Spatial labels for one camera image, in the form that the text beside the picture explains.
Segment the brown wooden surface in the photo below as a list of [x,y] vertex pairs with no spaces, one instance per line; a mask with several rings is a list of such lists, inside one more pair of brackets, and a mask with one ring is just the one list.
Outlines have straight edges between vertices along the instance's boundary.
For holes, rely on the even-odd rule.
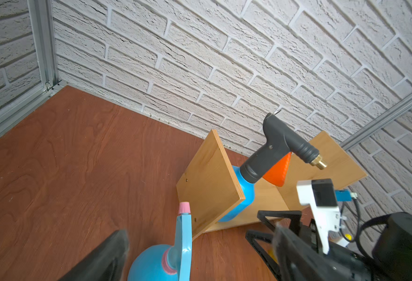
[[[57,280],[121,228],[127,276],[147,247],[174,242],[175,185],[202,142],[65,87],[0,138],[0,280]],[[275,280],[247,229],[268,232],[252,224],[195,239],[191,280]]]
[[251,205],[229,222],[216,222],[206,231],[216,231],[259,222],[257,218],[259,210],[288,211],[288,207],[281,194],[279,194],[276,185],[267,182],[263,178],[259,179],[254,185],[254,202]]
[[310,144],[320,150],[323,160],[328,166],[320,170],[304,163],[298,156],[292,155],[287,176],[282,187],[278,187],[285,203],[290,210],[302,210],[305,206],[299,204],[296,184],[299,180],[330,178],[336,190],[343,189],[367,176],[357,163],[328,135],[322,131]]
[[225,147],[211,130],[176,184],[180,202],[189,202],[192,236],[197,238],[243,200]]

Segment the pink nozzle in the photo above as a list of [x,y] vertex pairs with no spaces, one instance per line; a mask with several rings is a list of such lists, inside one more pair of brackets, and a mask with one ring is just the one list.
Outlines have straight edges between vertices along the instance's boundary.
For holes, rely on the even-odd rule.
[[190,214],[190,204],[189,204],[189,202],[181,202],[179,204],[178,214],[184,214],[184,213]]

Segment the plywood panel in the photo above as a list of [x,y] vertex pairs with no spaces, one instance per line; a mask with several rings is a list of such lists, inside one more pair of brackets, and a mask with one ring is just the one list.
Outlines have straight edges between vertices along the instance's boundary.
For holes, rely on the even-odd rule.
[[219,229],[233,228],[245,224],[259,222],[257,214],[259,210],[265,211],[287,211],[288,207],[284,202],[277,187],[265,179],[261,178],[254,185],[254,202],[243,210],[238,216],[229,222],[216,222],[206,230],[215,231]]
[[324,170],[304,163],[298,156],[292,155],[284,186],[278,187],[288,208],[302,210],[298,200],[296,184],[299,180],[330,178],[335,189],[343,189],[367,176],[354,160],[326,133],[321,132],[311,139],[310,144],[320,150],[328,166]]
[[180,202],[190,202],[193,239],[245,196],[216,130],[211,130],[176,184]]

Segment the wooden floor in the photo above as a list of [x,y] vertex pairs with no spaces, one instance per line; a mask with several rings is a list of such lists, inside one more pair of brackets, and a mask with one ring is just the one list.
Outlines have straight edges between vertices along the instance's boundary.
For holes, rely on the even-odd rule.
[[[0,138],[0,280],[57,280],[114,230],[132,261],[172,244],[175,184],[202,139],[65,87]],[[233,165],[245,157],[228,151]],[[245,239],[193,243],[191,280],[275,280]]]

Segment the wire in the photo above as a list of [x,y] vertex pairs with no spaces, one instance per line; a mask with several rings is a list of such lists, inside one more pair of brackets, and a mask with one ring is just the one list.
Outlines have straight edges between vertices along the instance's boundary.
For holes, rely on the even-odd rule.
[[[353,239],[348,239],[348,238],[345,236],[345,234],[343,233],[343,230],[340,228],[340,234],[341,234],[342,237],[343,237],[346,241],[348,241],[349,243],[352,243],[352,242],[357,241],[357,239],[358,239],[358,237],[359,237],[359,234],[360,234],[360,217],[361,217],[361,216],[360,216],[359,202],[358,202],[357,198],[353,198],[352,200],[353,200],[353,202],[354,202],[355,211],[356,211],[356,213],[357,213],[357,229],[356,229],[356,231],[355,231],[355,236],[354,236],[354,238],[353,238]],[[346,204],[345,204],[345,202],[344,202],[344,203],[343,203],[343,206],[342,206],[342,209],[340,210],[340,216],[343,215],[343,210],[344,210],[345,206],[346,206]]]

